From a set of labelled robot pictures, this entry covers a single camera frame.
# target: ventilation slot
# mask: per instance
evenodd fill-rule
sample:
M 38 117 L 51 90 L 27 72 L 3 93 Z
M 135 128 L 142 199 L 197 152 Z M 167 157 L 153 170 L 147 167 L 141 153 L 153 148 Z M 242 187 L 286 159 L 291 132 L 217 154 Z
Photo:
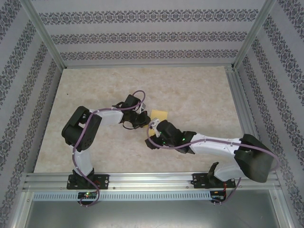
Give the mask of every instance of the ventilation slot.
M 78 192 L 36 192 L 34 201 L 76 201 Z M 100 192 L 100 201 L 209 200 L 209 191 Z

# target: metal bar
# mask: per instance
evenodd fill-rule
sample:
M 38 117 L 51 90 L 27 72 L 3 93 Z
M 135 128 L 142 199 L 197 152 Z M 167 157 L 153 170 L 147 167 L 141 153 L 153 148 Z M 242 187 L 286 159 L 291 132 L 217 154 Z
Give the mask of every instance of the metal bar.
M 272 9 L 273 5 L 275 4 L 276 0 L 265 0 L 256 20 L 254 21 L 248 35 L 237 53 L 236 60 L 233 64 L 233 69 L 238 69 L 241 65 L 243 58 L 245 57 L 246 53 L 248 52 L 253 40 L 257 36 L 259 30 L 261 29 L 266 17 L 268 16 L 270 10 Z
M 275 208 L 275 214 L 281 228 L 294 228 L 295 224 L 291 218 L 282 190 L 269 190 L 269 194 Z
M 35 26 L 37 32 L 39 33 L 39 35 L 42 38 L 45 45 L 47 46 L 49 52 L 51 53 L 52 57 L 54 58 L 57 66 L 59 67 L 59 69 L 62 73 L 63 69 L 66 68 L 66 65 L 65 65 L 59 51 L 57 50 L 51 36 L 49 35 L 46 27 L 44 26 L 40 16 L 36 12 L 36 10 L 32 4 L 32 1 L 31 0 L 20 0 L 20 3 L 22 5 L 22 7 L 24 8 L 24 10 L 26 11 L 31 22 Z
M 170 173 L 107 173 L 109 189 L 102 191 L 200 191 L 190 183 L 194 172 Z M 32 173 L 26 176 L 23 191 L 66 191 L 70 173 Z M 257 183 L 248 178 L 241 181 L 238 190 L 279 189 L 277 175 L 269 174 L 266 183 Z
M 194 63 L 194 64 L 117 64 L 117 65 L 70 65 L 67 69 L 124 68 L 124 67 L 230 67 L 231 63 Z
M 28 219 L 30 206 L 34 197 L 33 192 L 22 192 L 16 213 L 11 223 L 11 228 L 24 228 Z
M 234 105 L 243 133 L 248 133 L 258 138 L 257 130 L 249 110 L 243 87 L 238 80 L 238 74 L 232 68 L 225 68 L 227 80 L 231 90 Z

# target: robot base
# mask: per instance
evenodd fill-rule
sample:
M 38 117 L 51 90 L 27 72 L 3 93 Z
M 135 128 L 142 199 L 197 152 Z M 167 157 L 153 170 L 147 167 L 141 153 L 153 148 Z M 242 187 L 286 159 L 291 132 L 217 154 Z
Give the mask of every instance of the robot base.
M 87 175 L 87 178 L 95 183 L 99 189 L 106 190 L 109 186 L 109 175 L 94 174 L 94 169 Z M 66 189 L 68 190 L 90 190 L 95 187 L 89 183 L 85 178 L 80 176 L 73 170 L 73 174 L 69 175 Z

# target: gray metal floor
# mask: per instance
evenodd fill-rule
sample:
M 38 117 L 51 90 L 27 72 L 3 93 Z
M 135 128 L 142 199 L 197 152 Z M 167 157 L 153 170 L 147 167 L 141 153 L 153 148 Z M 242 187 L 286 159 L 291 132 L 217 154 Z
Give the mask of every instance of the gray metal floor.
M 100 202 L 81 208 L 76 202 L 32 202 L 27 228 L 277 228 L 267 190 L 237 191 L 223 206 L 207 200 Z

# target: enclosure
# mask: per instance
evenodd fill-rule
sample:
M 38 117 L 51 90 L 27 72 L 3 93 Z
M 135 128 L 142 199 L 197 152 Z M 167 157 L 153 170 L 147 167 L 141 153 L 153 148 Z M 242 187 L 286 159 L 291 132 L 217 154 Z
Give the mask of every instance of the enclosure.
M 304 227 L 303 5 L 1 0 L 0 227 Z M 251 134 L 280 168 L 214 205 L 222 189 L 191 181 L 225 157 L 150 150 L 148 128 L 100 126 L 91 158 L 109 181 L 98 204 L 80 207 L 61 131 L 77 107 L 139 89 L 149 114 L 212 137 Z

